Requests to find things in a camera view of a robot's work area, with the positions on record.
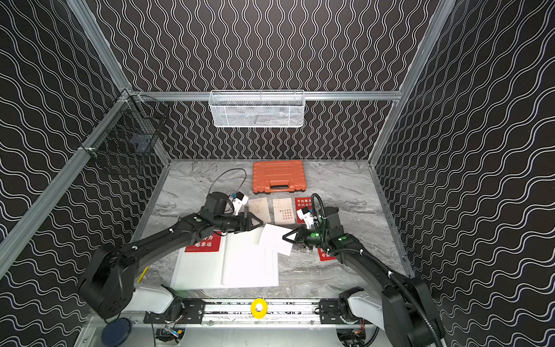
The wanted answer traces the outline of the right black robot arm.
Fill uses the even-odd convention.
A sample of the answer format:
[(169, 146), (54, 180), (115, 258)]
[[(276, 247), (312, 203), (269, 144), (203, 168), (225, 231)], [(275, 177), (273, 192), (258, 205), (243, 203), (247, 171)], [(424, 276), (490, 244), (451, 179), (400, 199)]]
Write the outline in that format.
[(283, 236), (290, 244), (316, 247), (361, 276), (380, 294), (381, 329), (392, 346), (442, 346), (445, 328), (429, 287), (394, 271), (344, 231), (338, 208), (296, 211), (303, 224)]

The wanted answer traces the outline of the red card gold characters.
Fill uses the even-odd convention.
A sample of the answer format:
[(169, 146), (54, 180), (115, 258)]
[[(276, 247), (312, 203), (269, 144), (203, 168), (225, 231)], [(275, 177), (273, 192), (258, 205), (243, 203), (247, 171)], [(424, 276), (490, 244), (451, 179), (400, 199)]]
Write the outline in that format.
[(222, 237), (218, 234), (210, 235), (209, 237), (185, 248), (186, 253), (196, 252), (218, 252), (221, 247)]

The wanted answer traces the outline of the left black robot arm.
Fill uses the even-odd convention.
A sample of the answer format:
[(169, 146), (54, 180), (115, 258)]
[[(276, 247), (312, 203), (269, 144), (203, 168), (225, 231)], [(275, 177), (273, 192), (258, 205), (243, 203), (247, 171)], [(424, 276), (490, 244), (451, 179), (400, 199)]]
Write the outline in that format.
[(212, 192), (196, 213), (180, 217), (172, 226), (117, 248), (100, 247), (81, 275), (77, 293), (101, 318), (124, 311), (135, 292), (134, 279), (149, 265), (176, 250), (192, 246), (219, 231), (253, 231), (264, 222), (253, 213), (227, 213), (228, 195)]

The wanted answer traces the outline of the white photo album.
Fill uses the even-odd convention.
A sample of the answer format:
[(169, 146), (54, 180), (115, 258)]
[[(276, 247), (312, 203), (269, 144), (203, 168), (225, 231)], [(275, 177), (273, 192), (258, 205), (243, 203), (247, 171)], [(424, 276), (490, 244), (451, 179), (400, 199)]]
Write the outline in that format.
[(278, 255), (258, 245), (260, 230), (222, 237), (218, 252), (179, 251), (171, 287), (242, 289), (279, 285)]

